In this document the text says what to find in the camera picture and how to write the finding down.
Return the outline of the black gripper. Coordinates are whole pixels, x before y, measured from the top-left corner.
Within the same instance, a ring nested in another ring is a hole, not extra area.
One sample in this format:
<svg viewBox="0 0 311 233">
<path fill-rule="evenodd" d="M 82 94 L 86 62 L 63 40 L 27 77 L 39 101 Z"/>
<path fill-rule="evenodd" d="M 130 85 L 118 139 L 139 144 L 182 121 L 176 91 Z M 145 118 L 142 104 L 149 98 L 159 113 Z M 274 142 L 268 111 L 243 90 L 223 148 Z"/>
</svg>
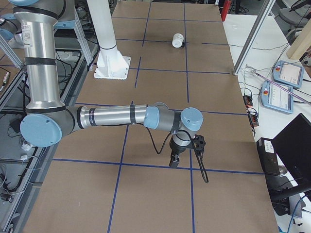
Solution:
<svg viewBox="0 0 311 233">
<path fill-rule="evenodd" d="M 179 154 L 183 153 L 186 149 L 192 149 L 192 145 L 191 143 L 189 143 L 186 146 L 181 146 L 179 144 L 177 144 L 173 137 L 171 137 L 170 139 L 170 148 L 171 148 L 171 159 L 169 162 L 169 167 L 174 167 L 177 168 L 179 165 Z"/>
</svg>

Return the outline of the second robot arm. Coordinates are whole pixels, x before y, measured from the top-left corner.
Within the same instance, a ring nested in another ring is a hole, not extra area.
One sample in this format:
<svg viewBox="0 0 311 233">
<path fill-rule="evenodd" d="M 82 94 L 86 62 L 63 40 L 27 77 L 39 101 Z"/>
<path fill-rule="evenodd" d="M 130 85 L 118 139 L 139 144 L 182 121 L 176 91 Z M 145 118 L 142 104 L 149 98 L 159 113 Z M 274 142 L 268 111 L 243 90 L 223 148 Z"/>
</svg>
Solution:
<svg viewBox="0 0 311 233">
<path fill-rule="evenodd" d="M 23 49 L 21 23 L 14 14 L 7 13 L 0 16 L 0 35 L 13 48 Z"/>
</svg>

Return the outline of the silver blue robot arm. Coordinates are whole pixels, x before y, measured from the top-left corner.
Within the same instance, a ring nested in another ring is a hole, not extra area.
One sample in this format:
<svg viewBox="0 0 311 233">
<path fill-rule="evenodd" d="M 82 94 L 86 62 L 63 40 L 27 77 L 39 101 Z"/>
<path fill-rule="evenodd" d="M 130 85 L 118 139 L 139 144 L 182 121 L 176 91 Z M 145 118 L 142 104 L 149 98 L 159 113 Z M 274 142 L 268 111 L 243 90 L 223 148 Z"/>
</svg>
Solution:
<svg viewBox="0 0 311 233">
<path fill-rule="evenodd" d="M 119 107 L 67 107 L 60 100 L 54 29 L 58 22 L 73 23 L 72 0 L 14 0 L 13 12 L 21 23 L 25 66 L 29 79 L 30 102 L 20 124 L 22 136 L 37 147 L 57 144 L 64 136 L 91 126 L 140 124 L 148 130 L 169 134 L 170 167 L 177 167 L 185 149 L 195 152 L 203 167 L 205 142 L 197 131 L 203 115 L 196 108 L 181 112 L 169 110 L 163 103 Z"/>
</svg>

